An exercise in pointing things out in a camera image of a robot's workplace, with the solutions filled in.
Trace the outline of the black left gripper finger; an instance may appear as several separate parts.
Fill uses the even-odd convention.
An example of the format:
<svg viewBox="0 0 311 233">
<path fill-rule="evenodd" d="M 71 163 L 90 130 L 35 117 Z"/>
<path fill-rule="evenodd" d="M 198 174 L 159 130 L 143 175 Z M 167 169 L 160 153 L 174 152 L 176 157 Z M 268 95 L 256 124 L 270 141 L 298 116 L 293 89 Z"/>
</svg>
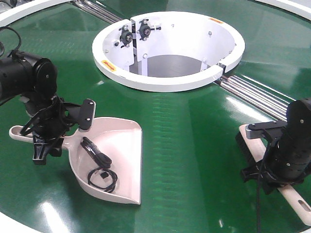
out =
<svg viewBox="0 0 311 233">
<path fill-rule="evenodd" d="M 35 165 L 45 165 L 47 155 L 51 149 L 51 145 L 48 140 L 39 136 L 33 135 L 34 155 L 33 162 Z"/>
<path fill-rule="evenodd" d="M 63 142 L 64 142 L 64 139 L 62 137 L 54 139 L 52 141 L 49 154 L 53 157 L 61 157 Z"/>
</svg>

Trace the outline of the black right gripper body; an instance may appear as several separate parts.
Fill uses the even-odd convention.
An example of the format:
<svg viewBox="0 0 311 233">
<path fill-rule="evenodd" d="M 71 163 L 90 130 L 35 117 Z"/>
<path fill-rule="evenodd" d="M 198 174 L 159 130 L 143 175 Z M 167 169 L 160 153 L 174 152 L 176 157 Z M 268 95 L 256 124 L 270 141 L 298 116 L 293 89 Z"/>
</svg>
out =
<svg viewBox="0 0 311 233">
<path fill-rule="evenodd" d="M 303 183 L 305 169 L 297 169 L 293 164 L 270 168 L 268 162 L 259 160 L 258 162 L 253 161 L 251 165 L 243 168 L 240 175 L 244 182 L 259 181 L 264 193 L 268 195 L 275 188 Z"/>
</svg>

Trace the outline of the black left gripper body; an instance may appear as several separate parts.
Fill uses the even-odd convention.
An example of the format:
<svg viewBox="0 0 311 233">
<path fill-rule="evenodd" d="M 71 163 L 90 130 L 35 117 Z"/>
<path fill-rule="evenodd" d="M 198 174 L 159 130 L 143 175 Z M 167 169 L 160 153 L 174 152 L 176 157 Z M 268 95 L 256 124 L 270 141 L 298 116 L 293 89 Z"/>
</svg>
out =
<svg viewBox="0 0 311 233">
<path fill-rule="evenodd" d="M 46 100 L 38 94 L 22 94 L 19 100 L 24 103 L 30 117 L 20 134 L 26 136 L 32 133 L 39 143 L 62 145 L 62 136 L 78 123 L 81 105 L 65 102 L 57 95 Z"/>
</svg>

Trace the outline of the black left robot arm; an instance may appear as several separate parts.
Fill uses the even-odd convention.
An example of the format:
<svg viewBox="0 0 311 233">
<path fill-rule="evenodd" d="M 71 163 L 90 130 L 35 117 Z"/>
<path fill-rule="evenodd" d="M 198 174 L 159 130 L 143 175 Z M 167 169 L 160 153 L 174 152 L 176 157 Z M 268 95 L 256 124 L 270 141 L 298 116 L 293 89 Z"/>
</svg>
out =
<svg viewBox="0 0 311 233">
<path fill-rule="evenodd" d="M 0 61 L 0 103 L 20 96 L 30 120 L 20 134 L 32 134 L 36 165 L 48 154 L 62 154 L 63 136 L 79 122 L 81 105 L 65 102 L 56 93 L 57 69 L 47 58 L 14 50 Z"/>
</svg>

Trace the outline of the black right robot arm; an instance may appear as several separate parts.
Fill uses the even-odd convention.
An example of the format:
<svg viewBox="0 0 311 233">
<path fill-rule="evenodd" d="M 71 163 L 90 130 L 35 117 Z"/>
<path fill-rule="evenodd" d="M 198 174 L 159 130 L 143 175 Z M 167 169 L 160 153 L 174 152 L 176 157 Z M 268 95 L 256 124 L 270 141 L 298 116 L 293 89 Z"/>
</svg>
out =
<svg viewBox="0 0 311 233">
<path fill-rule="evenodd" d="M 246 125 L 246 138 L 264 138 L 264 156 L 255 161 L 242 134 L 235 137 L 249 166 L 240 171 L 242 180 L 257 180 L 265 194 L 288 184 L 303 183 L 311 173 L 311 99 L 293 101 L 287 107 L 286 121 Z"/>
</svg>

